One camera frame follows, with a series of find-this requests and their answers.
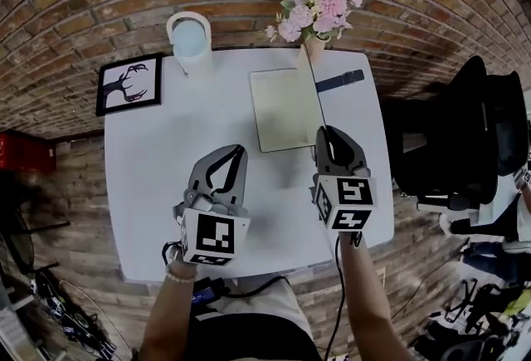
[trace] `deer antler artwork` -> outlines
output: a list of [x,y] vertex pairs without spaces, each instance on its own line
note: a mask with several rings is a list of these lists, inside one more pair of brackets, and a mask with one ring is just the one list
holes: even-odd
[[124,100],[127,101],[128,103],[141,99],[142,96],[146,92],[148,92],[148,90],[142,90],[140,92],[137,92],[136,94],[127,95],[125,90],[127,90],[128,88],[131,88],[132,85],[124,86],[124,82],[125,80],[128,80],[129,78],[131,78],[131,76],[129,76],[130,72],[138,73],[138,71],[146,71],[147,69],[148,68],[143,63],[140,63],[139,65],[129,66],[127,68],[127,71],[125,73],[122,73],[119,76],[118,80],[116,80],[115,82],[109,82],[109,84],[103,85],[103,106],[107,105],[107,97],[109,96],[109,94],[117,90],[122,91],[122,93],[124,94]]

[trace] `black and white marker cube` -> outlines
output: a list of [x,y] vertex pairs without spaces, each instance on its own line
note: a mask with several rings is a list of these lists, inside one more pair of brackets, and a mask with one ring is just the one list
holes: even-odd
[[240,253],[251,220],[187,208],[181,222],[183,260],[223,266]]
[[377,206],[376,180],[319,175],[314,202],[327,228],[360,231]]

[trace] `flower vase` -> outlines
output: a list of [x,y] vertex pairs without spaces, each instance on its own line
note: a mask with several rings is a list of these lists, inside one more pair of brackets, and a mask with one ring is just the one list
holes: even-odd
[[323,54],[324,44],[330,41],[330,37],[327,39],[320,39],[319,37],[311,37],[304,42],[306,50],[308,51],[308,58],[310,63],[315,63]]

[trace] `picture frame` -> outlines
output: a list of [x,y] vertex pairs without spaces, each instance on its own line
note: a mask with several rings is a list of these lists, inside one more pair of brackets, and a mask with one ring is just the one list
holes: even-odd
[[96,116],[160,105],[162,60],[163,53],[155,53],[102,66]]

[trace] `beige notebook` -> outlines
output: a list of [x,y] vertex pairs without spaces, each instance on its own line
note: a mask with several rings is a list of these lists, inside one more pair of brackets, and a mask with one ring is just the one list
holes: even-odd
[[260,150],[314,145],[324,120],[305,48],[297,69],[252,72],[249,79]]

